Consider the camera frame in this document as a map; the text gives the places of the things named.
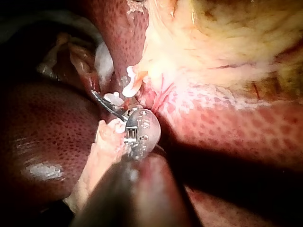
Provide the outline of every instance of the laparoscopic clip applier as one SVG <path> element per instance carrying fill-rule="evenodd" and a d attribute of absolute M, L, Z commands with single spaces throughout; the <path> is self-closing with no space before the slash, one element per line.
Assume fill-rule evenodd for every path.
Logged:
<path fill-rule="evenodd" d="M 118 112 L 126 120 L 127 152 L 100 179 L 71 227 L 202 226 L 157 144 L 161 134 L 157 117 L 139 105 Z"/>

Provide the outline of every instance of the metal clip applier jaw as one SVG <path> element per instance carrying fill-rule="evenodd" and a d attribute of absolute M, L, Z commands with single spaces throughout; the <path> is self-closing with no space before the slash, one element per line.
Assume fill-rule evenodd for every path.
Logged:
<path fill-rule="evenodd" d="M 201 227 L 157 145 L 161 130 L 156 116 L 142 108 L 125 114 L 127 153 L 103 175 L 70 227 Z"/>

